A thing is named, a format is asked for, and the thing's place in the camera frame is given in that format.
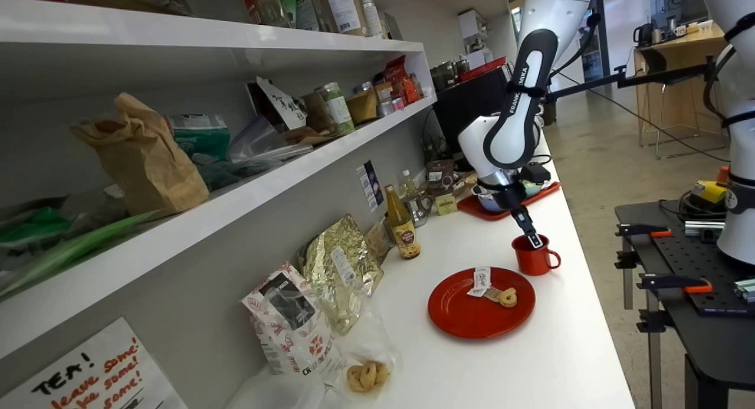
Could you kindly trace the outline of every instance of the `black appliance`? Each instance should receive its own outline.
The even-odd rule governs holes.
[[[491,116],[501,111],[508,83],[504,68],[496,68],[438,93],[438,100],[432,108],[446,145],[457,161],[463,157],[459,133],[477,117]]]
[[[653,44],[653,24],[648,22],[634,29],[632,40],[634,40],[634,43],[637,43],[637,46],[650,46]]]

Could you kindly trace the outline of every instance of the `red plate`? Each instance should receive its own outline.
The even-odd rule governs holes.
[[[505,334],[524,323],[534,309],[534,290],[517,272],[491,267],[490,281],[499,290],[517,289],[517,305],[506,307],[485,297],[467,296],[472,289],[474,269],[466,269],[439,283],[427,302],[432,322],[460,338],[484,339]]]

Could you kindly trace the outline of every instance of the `red basket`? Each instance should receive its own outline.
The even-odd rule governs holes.
[[[496,68],[502,67],[504,65],[506,65],[506,57],[500,57],[499,59],[491,60],[490,62],[488,62],[488,64],[477,67],[474,70],[469,70],[466,73],[461,73],[459,80],[467,81],[477,76],[481,76],[482,74],[485,74],[487,72],[493,71]]]

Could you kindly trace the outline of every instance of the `red mug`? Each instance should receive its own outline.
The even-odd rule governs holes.
[[[532,244],[525,235],[521,235],[511,242],[512,248],[517,252],[517,261],[523,274],[540,276],[561,266],[561,256],[553,250],[548,250],[548,243],[550,243],[548,238],[544,235],[539,235],[539,237],[543,242],[543,246],[540,248],[532,248]],[[558,261],[555,266],[550,264],[551,254],[556,256],[556,261]]]

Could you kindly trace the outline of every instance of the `brown paper bag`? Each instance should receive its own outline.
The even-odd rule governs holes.
[[[130,215],[170,215],[209,197],[189,157],[160,114],[127,93],[116,97],[121,122],[84,122],[73,134],[94,148],[105,173],[123,189]]]

